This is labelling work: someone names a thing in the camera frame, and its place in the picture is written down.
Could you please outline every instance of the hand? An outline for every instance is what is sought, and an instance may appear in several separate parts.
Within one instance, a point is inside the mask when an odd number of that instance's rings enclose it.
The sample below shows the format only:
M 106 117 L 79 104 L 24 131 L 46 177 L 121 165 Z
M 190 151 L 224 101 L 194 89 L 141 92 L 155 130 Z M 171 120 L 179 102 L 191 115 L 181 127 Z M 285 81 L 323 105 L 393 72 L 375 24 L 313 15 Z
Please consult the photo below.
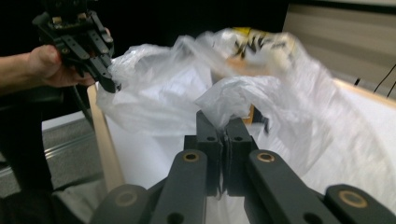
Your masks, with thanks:
M 73 67 L 64 66 L 60 53 L 51 45 L 33 49 L 28 57 L 27 69 L 31 75 L 40 77 L 44 84 L 56 88 L 95 83 L 91 75 L 81 77 Z

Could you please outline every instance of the black background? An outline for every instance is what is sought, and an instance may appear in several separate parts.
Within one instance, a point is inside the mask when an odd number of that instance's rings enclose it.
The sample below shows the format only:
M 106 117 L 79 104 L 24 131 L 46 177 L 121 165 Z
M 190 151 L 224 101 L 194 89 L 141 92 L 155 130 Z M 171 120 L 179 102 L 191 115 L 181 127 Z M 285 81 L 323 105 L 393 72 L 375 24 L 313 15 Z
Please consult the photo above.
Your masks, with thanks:
M 196 37 L 204 31 L 247 26 L 281 32 L 288 3 L 284 1 L 128 1 L 88 2 L 115 41 L 114 57 L 141 44 L 173 46 L 180 35 Z M 0 56 L 24 53 L 40 45 L 32 20 L 44 12 L 39 0 L 8 0 L 0 3 Z M 86 89 L 78 87 L 84 101 Z M 78 111 L 69 91 L 64 103 L 45 117 L 50 119 Z

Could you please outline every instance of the translucent plastic bag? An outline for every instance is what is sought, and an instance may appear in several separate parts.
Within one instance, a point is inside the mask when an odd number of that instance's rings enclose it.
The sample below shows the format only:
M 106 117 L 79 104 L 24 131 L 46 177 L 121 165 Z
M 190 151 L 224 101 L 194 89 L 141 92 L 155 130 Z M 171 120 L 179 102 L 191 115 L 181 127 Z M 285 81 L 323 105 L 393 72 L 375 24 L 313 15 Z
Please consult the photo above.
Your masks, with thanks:
M 270 120 L 268 133 L 260 124 L 248 127 L 259 148 L 277 152 L 308 187 L 324 193 L 330 185 L 349 184 L 396 212 L 395 171 L 370 125 L 343 97 L 328 69 L 290 34 L 225 29 L 196 39 L 181 36 L 170 49 L 130 48 L 110 70 L 122 90 L 99 90 L 98 105 L 125 131 L 116 138 L 173 139 L 155 149 L 143 142 L 118 149 L 130 183 L 148 188 L 166 176 L 184 135 L 195 134 L 199 109 L 221 130 L 229 119 L 247 117 L 254 105 Z M 167 160 L 160 160 L 158 151 L 168 153 Z M 144 164 L 136 159 L 141 154 Z M 131 161 L 139 167 L 133 169 Z M 142 175 L 144 166 L 148 170 Z M 207 223 L 245 223 L 243 212 L 234 212 L 241 202 L 211 201 L 212 222 Z

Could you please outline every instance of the person's arm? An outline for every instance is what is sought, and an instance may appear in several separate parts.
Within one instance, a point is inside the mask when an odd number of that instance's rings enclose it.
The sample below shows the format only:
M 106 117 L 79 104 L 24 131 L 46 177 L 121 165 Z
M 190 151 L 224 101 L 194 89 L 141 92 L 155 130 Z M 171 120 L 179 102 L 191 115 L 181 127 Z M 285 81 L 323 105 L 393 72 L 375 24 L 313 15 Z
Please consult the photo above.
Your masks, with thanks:
M 59 52 L 50 45 L 0 57 L 0 96 L 44 85 L 59 88 L 93 83 L 90 75 L 81 77 L 75 69 L 63 66 Z

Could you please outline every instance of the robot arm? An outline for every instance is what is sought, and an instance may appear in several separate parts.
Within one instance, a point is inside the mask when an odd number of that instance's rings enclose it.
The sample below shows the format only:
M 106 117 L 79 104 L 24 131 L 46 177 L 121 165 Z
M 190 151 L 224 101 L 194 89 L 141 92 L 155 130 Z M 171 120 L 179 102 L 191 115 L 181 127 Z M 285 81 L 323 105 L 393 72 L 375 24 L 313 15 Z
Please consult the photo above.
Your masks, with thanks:
M 84 76 L 89 72 L 109 92 L 116 85 L 107 68 L 114 54 L 113 38 L 96 12 L 87 9 L 89 0 L 41 0 L 46 11 L 33 19 L 40 41 L 61 52 L 64 64 L 75 66 Z

